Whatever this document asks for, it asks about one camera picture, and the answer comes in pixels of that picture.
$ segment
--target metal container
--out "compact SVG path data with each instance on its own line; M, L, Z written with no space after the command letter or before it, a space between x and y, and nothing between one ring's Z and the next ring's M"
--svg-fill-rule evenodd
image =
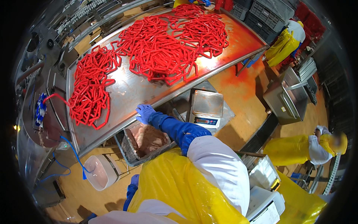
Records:
M223 117L224 96L220 93L195 90L189 117L191 123L204 128L218 128Z
M140 122L136 121L114 136L115 140L117 142L117 145L123 155L124 160L131 167L138 166L146 161L154 159L155 157L159 156L163 152L171 149L172 147L174 147L176 145L176 143L174 141L171 141L169 136L166 133L164 133L168 142L165 145L163 145L162 147L160 147L159 149L156 149L156 150L152 151L151 153L145 155L144 157L139 158L137 153L134 151L134 147L133 147L131 141L129 140L130 137L129 137L128 131L127 131L128 129L135 129L139 125L140 125Z
M263 94L263 98L281 125L303 121L305 117L308 95L304 87L285 89L299 83L299 78L289 67Z

